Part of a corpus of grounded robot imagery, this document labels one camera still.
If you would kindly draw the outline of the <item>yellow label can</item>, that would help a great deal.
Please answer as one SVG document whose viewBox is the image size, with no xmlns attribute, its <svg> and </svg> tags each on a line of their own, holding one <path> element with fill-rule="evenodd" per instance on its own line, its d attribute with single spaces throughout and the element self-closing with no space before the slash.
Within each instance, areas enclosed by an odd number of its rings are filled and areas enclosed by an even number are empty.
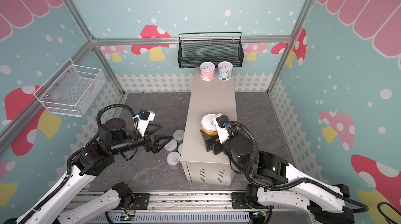
<svg viewBox="0 0 401 224">
<path fill-rule="evenodd" d="M 215 116 L 216 114 L 207 114 L 201 120 L 202 130 L 209 136 L 216 136 L 218 134 L 217 126 L 214 122 Z"/>
</svg>

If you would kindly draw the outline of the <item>pink label can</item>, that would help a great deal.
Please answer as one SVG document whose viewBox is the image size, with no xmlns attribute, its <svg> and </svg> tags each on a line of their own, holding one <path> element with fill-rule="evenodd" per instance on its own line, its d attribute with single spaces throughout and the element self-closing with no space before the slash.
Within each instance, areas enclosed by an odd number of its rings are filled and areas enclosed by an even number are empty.
<svg viewBox="0 0 401 224">
<path fill-rule="evenodd" d="M 204 81 L 211 81 L 215 75 L 215 64 L 212 62 L 203 62 L 200 65 L 200 77 Z"/>
</svg>

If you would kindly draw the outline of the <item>blue label can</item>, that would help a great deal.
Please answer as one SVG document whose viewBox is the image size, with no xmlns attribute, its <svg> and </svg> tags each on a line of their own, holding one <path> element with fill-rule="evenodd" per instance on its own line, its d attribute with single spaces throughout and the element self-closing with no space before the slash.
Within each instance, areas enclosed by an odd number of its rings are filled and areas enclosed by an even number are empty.
<svg viewBox="0 0 401 224">
<path fill-rule="evenodd" d="M 232 75 L 233 64 L 231 62 L 220 62 L 218 64 L 218 78 L 220 80 L 229 80 Z"/>
</svg>

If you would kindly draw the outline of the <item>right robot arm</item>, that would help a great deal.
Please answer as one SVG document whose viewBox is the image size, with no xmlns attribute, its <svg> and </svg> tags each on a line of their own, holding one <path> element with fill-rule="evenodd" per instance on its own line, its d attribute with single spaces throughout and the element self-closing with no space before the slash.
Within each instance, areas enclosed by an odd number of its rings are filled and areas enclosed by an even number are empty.
<svg viewBox="0 0 401 224">
<path fill-rule="evenodd" d="M 274 207 L 303 211 L 322 224 L 353 224 L 354 215 L 369 207 L 352 200 L 348 186 L 329 185 L 298 170 L 287 160 L 260 151 L 251 131 L 237 121 L 219 121 L 216 134 L 200 130 L 207 151 L 223 153 L 232 171 L 248 181 L 243 205 L 266 209 L 269 221 Z"/>
</svg>

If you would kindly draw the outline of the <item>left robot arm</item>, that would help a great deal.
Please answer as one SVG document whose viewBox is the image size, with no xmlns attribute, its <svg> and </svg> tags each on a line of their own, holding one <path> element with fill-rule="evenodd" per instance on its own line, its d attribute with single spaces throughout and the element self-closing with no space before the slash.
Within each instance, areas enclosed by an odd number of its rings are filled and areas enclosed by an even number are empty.
<svg viewBox="0 0 401 224">
<path fill-rule="evenodd" d="M 133 130 L 129 130 L 121 118 L 102 123 L 103 113 L 114 108 L 128 110 L 134 121 Z M 139 147 L 156 154 L 173 139 L 172 136 L 156 135 L 162 126 L 154 124 L 154 118 L 152 111 L 135 113 L 125 104 L 112 104 L 101 109 L 96 117 L 96 135 L 68 157 L 66 172 L 61 179 L 27 212 L 18 218 L 8 219 L 6 223 L 84 224 L 109 210 L 135 207 L 138 201 L 132 190 L 127 184 L 118 183 L 100 197 L 75 209 L 64 210 L 85 186 L 114 163 L 117 155 L 124 156 L 129 151 L 135 154 Z"/>
</svg>

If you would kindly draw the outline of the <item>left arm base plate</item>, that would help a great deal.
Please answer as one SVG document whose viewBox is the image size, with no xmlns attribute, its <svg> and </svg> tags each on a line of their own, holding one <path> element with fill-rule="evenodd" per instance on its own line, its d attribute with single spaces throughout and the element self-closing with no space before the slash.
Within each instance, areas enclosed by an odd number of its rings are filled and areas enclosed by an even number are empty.
<svg viewBox="0 0 401 224">
<path fill-rule="evenodd" d="M 147 210 L 149 193 L 132 193 L 121 201 L 124 210 Z"/>
</svg>

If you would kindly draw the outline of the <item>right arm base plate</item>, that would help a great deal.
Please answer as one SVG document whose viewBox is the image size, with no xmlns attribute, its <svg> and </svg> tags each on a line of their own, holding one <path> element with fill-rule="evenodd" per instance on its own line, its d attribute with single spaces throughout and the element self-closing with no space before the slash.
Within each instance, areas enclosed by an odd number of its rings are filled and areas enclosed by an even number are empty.
<svg viewBox="0 0 401 224">
<path fill-rule="evenodd" d="M 248 201 L 245 199 L 245 192 L 234 192 L 231 194 L 231 203 L 233 209 L 250 209 Z"/>
</svg>

